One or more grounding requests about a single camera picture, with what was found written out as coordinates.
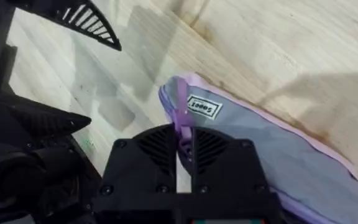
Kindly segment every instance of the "black curved fin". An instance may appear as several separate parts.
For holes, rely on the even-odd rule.
[[[35,139],[62,137],[89,125],[91,118],[62,111],[17,95],[0,94],[0,104]]]
[[[20,9],[42,16],[121,51],[121,44],[102,12],[90,0],[10,0]]]

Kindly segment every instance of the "wooden floor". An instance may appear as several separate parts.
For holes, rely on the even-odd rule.
[[[17,10],[10,84],[92,117],[75,137],[100,172],[117,138],[166,123],[158,87],[184,71],[313,133],[358,170],[358,1],[94,2],[122,52]]]

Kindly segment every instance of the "slotted black part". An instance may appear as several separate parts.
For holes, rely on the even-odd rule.
[[[35,139],[72,134],[89,125],[91,119],[62,111],[17,95],[0,95],[0,103],[7,106],[13,117]]]
[[[121,51],[121,44],[102,12],[90,0],[10,0],[11,4]],[[103,37],[95,28],[105,29]]]
[[[197,142],[197,170],[199,174],[202,174],[224,152],[229,142],[202,129],[195,129],[195,139]]]
[[[171,142],[168,135],[172,132],[172,127],[156,129],[148,135],[136,138],[138,146],[145,152],[153,162],[159,166],[160,170],[169,175],[170,173],[170,150],[169,145]]]

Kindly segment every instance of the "fabric label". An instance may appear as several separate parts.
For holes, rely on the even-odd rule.
[[[187,108],[190,111],[209,119],[215,119],[222,106],[221,103],[200,96],[190,95],[187,99]]]

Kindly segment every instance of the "screw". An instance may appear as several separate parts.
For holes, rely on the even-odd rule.
[[[126,145],[127,145],[127,142],[125,142],[124,140],[119,140],[118,147],[124,148]]]
[[[111,193],[113,192],[113,187],[112,186],[108,186],[108,185],[105,185],[105,186],[102,186],[100,188],[100,193],[104,196],[108,196],[108,195],[111,195]]]
[[[209,192],[209,187],[208,186],[202,186],[201,188],[200,188],[200,193],[201,194],[205,194],[205,193],[207,193],[207,192]]]
[[[242,141],[241,142],[242,147],[249,147],[250,145],[251,145],[251,143],[249,141]]]
[[[160,192],[160,193],[168,193],[169,192],[169,188],[168,188],[168,186],[166,186],[166,185],[159,185],[158,187],[157,187],[157,192]]]
[[[263,191],[266,189],[266,187],[265,187],[264,185],[256,185],[256,186],[254,187],[254,189],[255,189],[255,192],[261,193],[261,192],[263,192]]]

